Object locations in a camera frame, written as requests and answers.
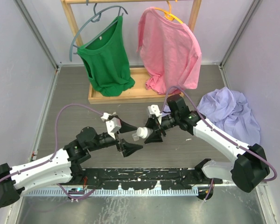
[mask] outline metal frame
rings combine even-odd
[[[256,191],[259,198],[260,206],[262,208],[262,212],[265,216],[265,220],[267,224],[278,224],[280,223],[278,220],[278,216],[276,215],[276,211],[273,209],[272,200],[270,200],[267,184],[260,184],[257,186]]]
[[[42,38],[41,33],[39,32],[38,28],[36,27],[34,21],[32,20],[28,10],[26,9],[24,3],[22,2],[22,0],[14,0],[16,6],[18,7],[19,11],[21,12],[21,14],[23,15],[24,19],[26,20],[28,26],[30,27],[32,33],[34,34],[34,36],[36,37],[37,41],[39,42],[41,48],[43,49],[44,53],[46,54],[46,56],[48,57],[48,59],[50,60],[51,64],[53,65],[53,67],[55,69],[58,69],[58,65],[56,64],[48,46],[46,45],[45,41]]]
[[[23,197],[21,197],[16,203],[9,207],[7,217],[5,219],[5,224],[15,224],[17,222],[21,205],[23,202]]]
[[[38,146],[41,142],[42,132],[43,132],[43,129],[44,129],[46,121],[47,121],[47,115],[49,113],[49,109],[50,109],[50,106],[51,106],[51,103],[52,103],[52,99],[53,99],[54,91],[55,91],[55,88],[56,88],[56,84],[57,84],[58,76],[59,76],[59,73],[60,73],[60,69],[61,69],[61,66],[59,66],[58,70],[55,72],[54,77],[52,79],[50,89],[49,89],[49,93],[48,93],[48,96],[47,96],[46,105],[45,105],[45,107],[42,111],[41,120],[40,120],[39,126],[37,128],[37,134],[35,136],[35,141],[34,141],[34,144],[33,144],[31,155],[32,155],[32,153],[37,155]]]
[[[235,46],[237,45],[240,37],[242,36],[242,34],[244,33],[245,29],[247,28],[249,22],[251,21],[251,18],[253,17],[253,15],[255,14],[255,12],[257,11],[258,7],[260,6],[262,0],[253,0],[253,2],[250,5],[250,8],[248,10],[248,12],[246,13],[241,25],[238,28],[237,33],[235,34],[226,54],[223,57],[222,62],[220,63],[220,67],[224,68],[224,66],[226,65],[226,62],[229,58],[229,56],[231,55],[231,53],[233,52]]]

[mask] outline wooden rod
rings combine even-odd
[[[75,36],[77,34],[77,32],[79,31],[79,28],[78,28],[73,10],[71,9],[71,6],[66,3],[65,0],[61,0],[61,4],[63,6],[67,21],[69,22],[70,29],[71,29],[73,35]],[[76,44],[77,44],[77,46],[83,45],[81,35],[79,35],[78,38],[76,39]]]
[[[86,0],[64,0],[67,4],[86,4]],[[142,2],[142,1],[166,1],[166,0],[89,0],[89,3],[108,3],[108,2]]]
[[[200,5],[201,5],[201,0],[194,0],[193,1],[191,15],[190,15],[189,23],[188,23],[188,27],[190,28],[190,30],[192,32],[194,31],[194,28],[195,28],[195,24],[196,24],[196,20],[197,20],[197,17],[198,17]]]

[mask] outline metal plate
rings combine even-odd
[[[43,188],[30,192],[25,195],[28,196],[65,196],[65,193],[60,188]],[[145,190],[123,190],[120,186],[117,190],[104,190],[99,189],[92,193],[90,196],[99,196],[99,197],[107,197],[107,196],[198,196],[198,188],[193,187],[192,189],[185,190],[162,190],[161,185],[156,185],[154,189],[145,189]]]
[[[216,186],[206,203],[195,196],[107,196],[68,201],[60,196],[24,197],[16,223],[265,224],[256,191],[247,194],[231,186]]]

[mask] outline clothes hanger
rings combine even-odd
[[[169,13],[171,13],[171,4],[170,4],[169,1],[166,1],[166,2],[167,2],[167,4],[168,4],[168,6],[169,6]],[[172,16],[170,16],[170,15],[168,15],[168,14],[166,14],[166,13],[164,13],[164,15],[165,15],[165,17],[166,17],[168,20],[170,20],[170,21],[173,21],[173,20],[174,20],[174,18],[173,18]]]
[[[110,9],[110,8],[119,7],[118,16],[120,16],[120,11],[121,11],[121,9],[123,9],[124,12],[125,12],[126,14],[128,14],[127,11],[126,11],[126,9],[123,8],[122,6],[109,6],[109,7],[107,7],[107,8],[102,9],[102,10],[99,11],[98,13],[96,13],[96,11],[95,11],[96,6],[97,6],[97,3],[95,3],[95,5],[94,5],[94,7],[93,7],[94,16],[92,16],[86,23],[84,23],[84,25],[79,29],[79,31],[77,32],[77,34],[75,35],[74,39],[72,40],[72,42],[71,42],[71,44],[70,44],[70,61],[72,61],[73,47],[75,47],[75,48],[80,48],[79,46],[75,45],[75,41],[76,41],[76,39],[78,38],[78,36],[80,35],[81,31],[86,27],[86,25],[87,25],[88,23],[99,21],[100,18],[101,18],[102,13],[103,13],[104,11]],[[97,38],[99,38],[106,30],[108,30],[108,29],[109,29],[111,26],[113,26],[116,22],[117,22],[117,19],[116,19],[113,23],[111,23],[108,27],[106,27],[102,32],[100,32],[100,33],[99,33],[95,38],[93,38],[89,43],[87,43],[87,45],[86,45],[85,47],[89,46],[93,41],[95,41]]]
[[[169,12],[165,11],[164,9],[162,8],[157,8],[155,7],[154,9],[156,10],[159,10],[159,11],[162,11],[164,14],[165,14],[165,17],[166,19],[170,20],[170,21],[173,21],[174,19],[177,20],[179,23],[183,24],[183,22],[177,18],[175,15],[171,14],[171,4],[169,1],[166,1],[168,6],[169,6]]]

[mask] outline wooden rack base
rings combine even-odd
[[[146,90],[145,82],[150,78],[145,68],[131,68],[131,77],[135,85],[131,89],[123,91],[118,97],[104,97],[90,85],[88,100],[90,104],[124,104],[124,103],[145,103],[163,102],[165,95],[159,95],[153,90]]]

